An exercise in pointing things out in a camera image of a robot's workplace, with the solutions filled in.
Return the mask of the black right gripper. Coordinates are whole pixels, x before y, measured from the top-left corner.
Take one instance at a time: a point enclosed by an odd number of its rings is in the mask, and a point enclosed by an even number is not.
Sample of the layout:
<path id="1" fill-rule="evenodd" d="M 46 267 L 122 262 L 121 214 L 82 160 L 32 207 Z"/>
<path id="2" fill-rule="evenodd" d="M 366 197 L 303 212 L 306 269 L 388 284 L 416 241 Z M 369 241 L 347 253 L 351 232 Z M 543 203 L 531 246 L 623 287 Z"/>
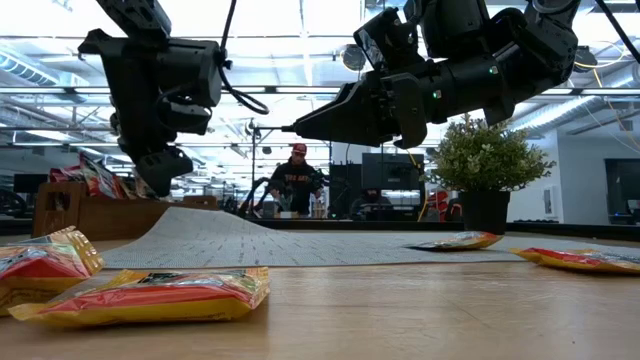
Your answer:
<path id="1" fill-rule="evenodd" d="M 330 103 L 281 131 L 374 147 L 393 141 L 396 147 L 409 149 L 423 143 L 430 123 L 448 120 L 441 90 L 413 74 L 383 76 L 371 71 L 362 80 L 344 84 Z"/>

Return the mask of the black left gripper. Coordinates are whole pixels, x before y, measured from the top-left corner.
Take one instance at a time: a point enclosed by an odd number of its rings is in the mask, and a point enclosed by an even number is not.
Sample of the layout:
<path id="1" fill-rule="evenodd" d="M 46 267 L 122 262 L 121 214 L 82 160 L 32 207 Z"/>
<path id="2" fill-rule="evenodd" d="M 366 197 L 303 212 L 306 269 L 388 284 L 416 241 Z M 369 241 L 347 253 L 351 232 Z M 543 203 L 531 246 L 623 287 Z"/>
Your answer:
<path id="1" fill-rule="evenodd" d="M 131 159 L 139 159 L 136 171 L 159 197 L 170 194 L 173 178 L 191 173 L 192 160 L 169 146 L 178 133 L 204 135 L 212 113 L 189 96 L 169 93 L 155 99 L 110 98 L 114 106 L 110 123 L 118 145 Z"/>

